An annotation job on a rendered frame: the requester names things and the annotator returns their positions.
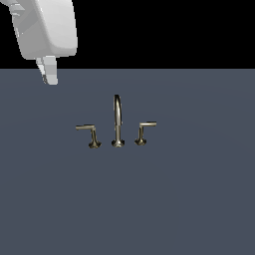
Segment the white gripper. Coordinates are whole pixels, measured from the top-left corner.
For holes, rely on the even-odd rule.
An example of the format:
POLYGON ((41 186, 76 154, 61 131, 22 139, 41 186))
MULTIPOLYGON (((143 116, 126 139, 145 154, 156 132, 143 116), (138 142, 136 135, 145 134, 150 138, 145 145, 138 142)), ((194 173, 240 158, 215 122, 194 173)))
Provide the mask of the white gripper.
POLYGON ((36 59, 43 82, 57 85, 56 57, 75 56, 78 48, 72 0, 5 0, 5 5, 22 57, 36 59))

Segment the brass curved faucet spout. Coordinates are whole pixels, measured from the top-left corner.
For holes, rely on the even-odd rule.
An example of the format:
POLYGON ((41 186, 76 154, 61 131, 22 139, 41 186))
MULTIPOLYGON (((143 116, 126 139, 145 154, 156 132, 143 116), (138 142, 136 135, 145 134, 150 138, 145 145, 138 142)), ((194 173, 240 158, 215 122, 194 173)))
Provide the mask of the brass curved faucet spout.
POLYGON ((119 95, 114 95, 114 112, 116 138, 112 141, 112 146, 122 147, 125 145, 125 142, 121 139, 121 126, 123 122, 121 97, 119 95))

